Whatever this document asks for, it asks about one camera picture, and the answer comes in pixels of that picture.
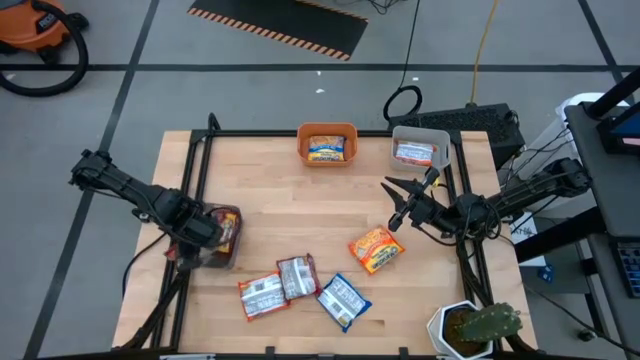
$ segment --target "black keyboard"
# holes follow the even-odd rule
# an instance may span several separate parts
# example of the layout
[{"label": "black keyboard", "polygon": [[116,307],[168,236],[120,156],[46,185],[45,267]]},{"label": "black keyboard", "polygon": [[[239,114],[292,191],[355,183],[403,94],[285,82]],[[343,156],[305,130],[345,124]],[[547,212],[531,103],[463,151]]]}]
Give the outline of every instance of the black keyboard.
[{"label": "black keyboard", "polygon": [[640,243],[619,242],[613,248],[629,297],[640,298]]},{"label": "black keyboard", "polygon": [[496,169],[502,167],[523,145],[519,123],[507,104],[465,107],[392,117],[389,130],[410,126],[445,131],[486,131]]}]

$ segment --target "cactus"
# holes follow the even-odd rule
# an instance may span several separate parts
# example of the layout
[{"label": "cactus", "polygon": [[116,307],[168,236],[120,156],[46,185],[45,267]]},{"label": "cactus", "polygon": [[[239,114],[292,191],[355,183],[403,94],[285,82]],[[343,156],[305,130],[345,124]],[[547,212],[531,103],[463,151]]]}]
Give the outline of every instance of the cactus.
[{"label": "cactus", "polygon": [[460,340],[485,343],[514,335],[522,329],[519,311],[507,303],[495,304],[469,313],[457,327]]}]

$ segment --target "orange vacuum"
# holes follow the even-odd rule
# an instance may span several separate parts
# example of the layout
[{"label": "orange vacuum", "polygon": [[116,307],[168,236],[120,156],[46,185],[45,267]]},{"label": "orange vacuum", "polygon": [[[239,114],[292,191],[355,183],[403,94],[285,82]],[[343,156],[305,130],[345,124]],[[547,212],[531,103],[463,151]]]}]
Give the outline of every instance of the orange vacuum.
[{"label": "orange vacuum", "polygon": [[57,64],[59,50],[69,39],[78,47],[78,65],[60,84],[26,88],[7,80],[0,72],[0,86],[24,96],[43,97],[76,86],[87,72],[89,53],[80,30],[89,26],[79,13],[65,14],[57,0],[0,0],[0,54],[20,50],[38,54],[47,65]]}]

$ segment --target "wooden table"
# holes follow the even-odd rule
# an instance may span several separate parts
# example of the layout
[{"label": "wooden table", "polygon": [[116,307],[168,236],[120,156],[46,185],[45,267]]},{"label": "wooden table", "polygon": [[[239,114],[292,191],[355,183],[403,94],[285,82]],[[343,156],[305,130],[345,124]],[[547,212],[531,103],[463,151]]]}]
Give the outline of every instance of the wooden table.
[{"label": "wooden table", "polygon": [[[486,133],[462,134],[473,192],[498,192]],[[165,133],[154,184],[180,187],[189,136],[187,131]],[[232,270],[193,272],[179,350],[264,353],[266,346],[275,346],[277,353],[397,354],[398,347],[406,346],[410,354],[434,354],[427,321],[440,306],[464,300],[453,248],[438,245],[405,224],[395,236],[406,252],[374,275],[368,275],[347,249],[349,241],[386,224],[392,215],[393,203],[380,186],[385,175],[421,177],[392,170],[389,154],[389,138],[360,138],[351,167],[309,168],[298,158],[295,137],[216,137],[204,200],[239,206],[245,224]],[[196,155],[192,187],[200,156]],[[451,157],[460,193],[455,154]],[[438,201],[448,203],[446,188],[434,193]],[[158,235],[156,226],[143,225],[137,251]],[[503,235],[509,237],[506,226]],[[165,265],[162,253],[168,244],[164,241],[131,270],[114,345],[134,334],[158,300]],[[535,347],[512,246],[487,240],[484,249],[495,301],[506,301],[522,312],[520,335]],[[237,283],[274,271],[278,259],[307,252],[314,256],[323,284],[342,273],[373,302],[369,311],[355,320],[347,334],[314,297],[295,300],[288,310],[247,322]],[[163,344],[168,344],[173,309],[168,310],[166,321]]]}]

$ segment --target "hazard stripe mat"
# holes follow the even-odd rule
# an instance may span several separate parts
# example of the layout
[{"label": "hazard stripe mat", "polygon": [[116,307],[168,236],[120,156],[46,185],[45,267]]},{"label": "hazard stripe mat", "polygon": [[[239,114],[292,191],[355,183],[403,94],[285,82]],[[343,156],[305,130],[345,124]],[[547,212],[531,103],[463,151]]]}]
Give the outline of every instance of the hazard stripe mat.
[{"label": "hazard stripe mat", "polygon": [[189,14],[347,61],[367,19],[305,0],[196,0]]}]

